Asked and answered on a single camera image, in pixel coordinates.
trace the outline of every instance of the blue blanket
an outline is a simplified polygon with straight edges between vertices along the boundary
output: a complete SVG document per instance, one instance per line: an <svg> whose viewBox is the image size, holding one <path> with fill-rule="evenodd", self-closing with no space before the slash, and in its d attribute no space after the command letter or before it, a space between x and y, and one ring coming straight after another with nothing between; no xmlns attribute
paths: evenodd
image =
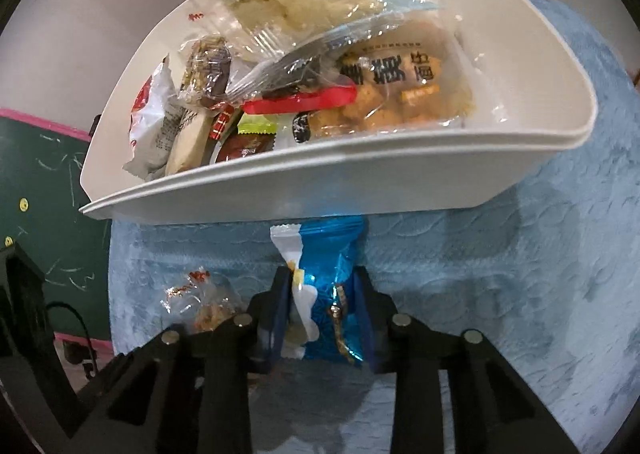
<svg viewBox="0 0 640 454"><path fill-rule="evenodd" d="M482 330L581 451L597 453L640 395L640 96L589 24L532 1L593 81L593 136L478 208L368 217L360 262L434 329ZM281 264L270 225L114 222L116 349L159 331L161 289L188 269L222 272L245 298L267 288ZM284 362L254 397L255 448L388 452L393 398L393 377Z"/></svg>

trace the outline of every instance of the blue and white candy wrapper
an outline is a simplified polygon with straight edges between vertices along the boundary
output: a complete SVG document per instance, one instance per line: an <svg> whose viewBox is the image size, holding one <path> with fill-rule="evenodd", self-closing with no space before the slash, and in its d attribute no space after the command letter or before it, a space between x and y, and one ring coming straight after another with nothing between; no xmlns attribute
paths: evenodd
<svg viewBox="0 0 640 454"><path fill-rule="evenodd" d="M294 272L291 290L296 311L285 336L284 355L362 361L352 272L355 241L363 229L360 216L271 227L271 241ZM340 318L332 317L332 310L342 312Z"/></svg>

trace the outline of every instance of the green chalkboard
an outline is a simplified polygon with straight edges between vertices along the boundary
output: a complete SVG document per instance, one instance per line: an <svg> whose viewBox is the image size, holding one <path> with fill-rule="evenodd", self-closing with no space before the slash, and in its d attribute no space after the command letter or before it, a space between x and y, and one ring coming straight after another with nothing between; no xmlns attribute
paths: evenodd
<svg viewBox="0 0 640 454"><path fill-rule="evenodd" d="M0 116L0 247L11 241L45 275L47 302L75 307L92 338L110 340L107 270L110 222L88 203L80 171L89 143ZM83 336L75 317L52 310L55 331Z"/></svg>

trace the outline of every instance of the screw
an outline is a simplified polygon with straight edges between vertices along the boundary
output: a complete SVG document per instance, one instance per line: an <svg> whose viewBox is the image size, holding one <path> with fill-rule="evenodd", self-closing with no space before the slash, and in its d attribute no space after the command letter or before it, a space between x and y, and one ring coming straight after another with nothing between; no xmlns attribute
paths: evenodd
<svg viewBox="0 0 640 454"><path fill-rule="evenodd" d="M463 337L467 342L469 342L469 344L479 344L482 342L482 333L477 329L469 329L465 331Z"/></svg>
<svg viewBox="0 0 640 454"><path fill-rule="evenodd" d="M253 319L251 318L251 315L249 315L248 313L241 313L240 315L236 315L234 317L234 324L239 328L244 328L246 326L251 325L252 321Z"/></svg>
<svg viewBox="0 0 640 454"><path fill-rule="evenodd" d="M409 317L406 313L396 313L391 317L391 322L393 322L399 328L406 328L409 324L411 324L411 317Z"/></svg>
<svg viewBox="0 0 640 454"><path fill-rule="evenodd" d="M170 346L171 344L175 344L178 340L180 340L180 335L177 331L169 329L162 333L160 337L161 341Z"/></svg>

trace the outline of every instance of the white bin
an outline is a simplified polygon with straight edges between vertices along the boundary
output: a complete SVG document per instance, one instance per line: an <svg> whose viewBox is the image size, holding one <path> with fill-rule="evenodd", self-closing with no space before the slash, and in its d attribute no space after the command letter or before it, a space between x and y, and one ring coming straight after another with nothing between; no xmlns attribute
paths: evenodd
<svg viewBox="0 0 640 454"><path fill-rule="evenodd" d="M185 3L152 30L111 94L82 169L92 201L82 213L179 224L471 207L586 141L597 111L593 86L528 0L446 3L462 18L464 51L482 55L478 67L497 89L507 122L479 117L465 129L329 140L143 183L122 169L131 157L130 107L189 33ZM182 70L173 73L179 83Z"/></svg>

